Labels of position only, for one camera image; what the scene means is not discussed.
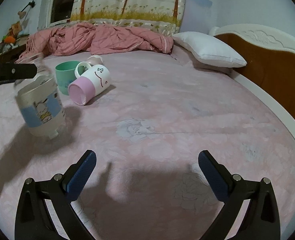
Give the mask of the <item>glass cup blue white sleeve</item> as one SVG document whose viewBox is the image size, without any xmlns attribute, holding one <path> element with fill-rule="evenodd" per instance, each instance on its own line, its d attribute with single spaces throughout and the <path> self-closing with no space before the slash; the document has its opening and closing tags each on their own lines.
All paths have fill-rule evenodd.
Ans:
<svg viewBox="0 0 295 240">
<path fill-rule="evenodd" d="M 55 77 L 38 53 L 19 61 L 19 76 L 13 88 L 15 100 L 30 131 L 37 137 L 54 139 L 62 132 L 65 112 Z"/>
</svg>

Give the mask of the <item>green plastic cup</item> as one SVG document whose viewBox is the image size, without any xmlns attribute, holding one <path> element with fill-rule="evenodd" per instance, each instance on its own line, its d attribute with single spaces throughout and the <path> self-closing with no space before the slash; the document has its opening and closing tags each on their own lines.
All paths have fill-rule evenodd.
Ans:
<svg viewBox="0 0 295 240">
<path fill-rule="evenodd" d="M 80 61 L 66 61 L 55 67 L 57 85 L 62 94 L 69 95 L 68 87 L 76 80 L 74 72 L 79 63 Z"/>
</svg>

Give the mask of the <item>pale pink cup behind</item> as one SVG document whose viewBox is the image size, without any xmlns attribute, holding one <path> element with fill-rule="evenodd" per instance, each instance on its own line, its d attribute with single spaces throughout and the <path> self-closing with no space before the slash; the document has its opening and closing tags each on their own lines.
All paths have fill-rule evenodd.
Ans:
<svg viewBox="0 0 295 240">
<path fill-rule="evenodd" d="M 96 64 L 103 64 L 103 59 L 100 55 L 92 55 L 88 59 L 86 59 L 86 62 L 94 66 Z"/>
</svg>

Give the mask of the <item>cluttered wooden desk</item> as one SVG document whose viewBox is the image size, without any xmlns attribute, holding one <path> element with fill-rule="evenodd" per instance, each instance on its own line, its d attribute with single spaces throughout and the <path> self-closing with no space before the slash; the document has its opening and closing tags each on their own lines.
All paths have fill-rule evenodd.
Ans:
<svg viewBox="0 0 295 240">
<path fill-rule="evenodd" d="M 22 26 L 19 22 L 14 23 L 9 28 L 8 33 L 0 40 L 0 59 L 6 62 L 16 61 L 20 54 L 26 50 L 26 41 L 29 35 L 20 35 Z M 4 38 L 13 36 L 16 39 L 14 44 L 5 44 Z"/>
</svg>

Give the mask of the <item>orange round object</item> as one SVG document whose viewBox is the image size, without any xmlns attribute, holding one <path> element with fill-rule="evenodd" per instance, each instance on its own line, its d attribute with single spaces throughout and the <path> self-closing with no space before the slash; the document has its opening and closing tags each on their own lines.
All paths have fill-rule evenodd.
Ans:
<svg viewBox="0 0 295 240">
<path fill-rule="evenodd" d="M 6 36 L 4 38 L 5 44 L 14 44 L 16 42 L 16 39 L 13 36 Z"/>
</svg>

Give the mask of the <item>pink checked quilt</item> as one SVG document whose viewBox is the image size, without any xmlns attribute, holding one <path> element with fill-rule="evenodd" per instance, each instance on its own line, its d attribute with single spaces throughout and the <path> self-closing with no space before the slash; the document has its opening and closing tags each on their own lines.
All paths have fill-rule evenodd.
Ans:
<svg viewBox="0 0 295 240">
<path fill-rule="evenodd" d="M 69 56 L 80 51 L 88 51 L 92 55 L 134 50 L 168 54 L 173 44 L 172 37 L 146 28 L 80 22 L 69 27 L 44 29 L 29 36 L 26 50 L 16 62 L 21 63 L 37 54 Z"/>
</svg>

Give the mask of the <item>white pink mug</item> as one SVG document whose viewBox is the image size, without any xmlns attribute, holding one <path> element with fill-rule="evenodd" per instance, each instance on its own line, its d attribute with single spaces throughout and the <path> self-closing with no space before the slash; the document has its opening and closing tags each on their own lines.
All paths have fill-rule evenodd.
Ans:
<svg viewBox="0 0 295 240">
<path fill-rule="evenodd" d="M 91 65 L 82 61 L 75 68 L 74 80 L 68 86 L 68 94 L 77 105 L 85 105 L 105 91 L 112 83 L 109 70 L 102 64 Z"/>
</svg>

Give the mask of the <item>pink floral bed sheet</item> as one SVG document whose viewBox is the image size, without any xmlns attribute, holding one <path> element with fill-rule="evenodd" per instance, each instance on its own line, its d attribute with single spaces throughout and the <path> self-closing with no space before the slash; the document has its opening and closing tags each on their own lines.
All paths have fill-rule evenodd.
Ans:
<svg viewBox="0 0 295 240">
<path fill-rule="evenodd" d="M 86 106 L 62 96 L 63 132 L 30 134 L 12 84 L 0 85 L 0 228 L 14 238 L 26 178 L 47 180 L 93 150 L 73 208 L 96 239 L 199 239 L 222 208 L 198 165 L 208 150 L 231 173 L 271 180 L 282 238 L 295 229 L 295 140 L 250 91 L 194 67 L 188 54 L 103 57 L 112 84 Z"/>
</svg>

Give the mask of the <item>white brown headboard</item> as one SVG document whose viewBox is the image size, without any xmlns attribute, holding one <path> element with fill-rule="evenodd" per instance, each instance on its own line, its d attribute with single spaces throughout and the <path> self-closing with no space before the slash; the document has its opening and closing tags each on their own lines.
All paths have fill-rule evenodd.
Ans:
<svg viewBox="0 0 295 240">
<path fill-rule="evenodd" d="M 259 24 L 213 27 L 209 35 L 247 61 L 231 78 L 269 107 L 295 139 L 295 37 Z"/>
</svg>

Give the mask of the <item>patterned satin curtain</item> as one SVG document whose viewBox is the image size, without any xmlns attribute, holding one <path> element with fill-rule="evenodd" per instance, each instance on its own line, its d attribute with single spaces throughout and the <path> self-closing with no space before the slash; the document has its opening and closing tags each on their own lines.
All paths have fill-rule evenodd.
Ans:
<svg viewBox="0 0 295 240">
<path fill-rule="evenodd" d="M 74 0 L 71 22 L 148 28 L 164 36 L 178 33 L 186 0 Z"/>
</svg>

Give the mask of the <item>white pillow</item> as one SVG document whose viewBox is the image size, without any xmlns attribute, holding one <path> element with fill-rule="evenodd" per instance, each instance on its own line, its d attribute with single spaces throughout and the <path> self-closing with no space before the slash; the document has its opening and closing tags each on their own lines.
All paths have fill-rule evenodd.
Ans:
<svg viewBox="0 0 295 240">
<path fill-rule="evenodd" d="M 247 65 L 246 60 L 238 52 L 213 36 L 185 31 L 173 34 L 172 38 L 201 63 L 225 68 L 240 68 Z"/>
</svg>

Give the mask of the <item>wall mounted desk lamp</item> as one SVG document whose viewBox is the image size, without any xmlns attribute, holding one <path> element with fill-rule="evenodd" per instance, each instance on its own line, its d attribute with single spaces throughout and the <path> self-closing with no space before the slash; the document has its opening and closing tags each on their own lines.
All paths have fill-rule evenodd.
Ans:
<svg viewBox="0 0 295 240">
<path fill-rule="evenodd" d="M 35 1 L 31 1 L 21 11 L 17 12 L 19 19 L 21 20 L 25 17 L 27 7 L 33 8 L 34 6 L 35 6 Z"/>
</svg>

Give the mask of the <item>dark window white frame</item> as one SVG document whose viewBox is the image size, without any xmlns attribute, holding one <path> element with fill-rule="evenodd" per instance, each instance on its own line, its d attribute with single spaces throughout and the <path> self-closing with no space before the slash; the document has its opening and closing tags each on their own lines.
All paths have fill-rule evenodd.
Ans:
<svg viewBox="0 0 295 240">
<path fill-rule="evenodd" d="M 47 0 L 45 26 L 53 27 L 70 22 L 73 4 L 74 0 Z"/>
</svg>

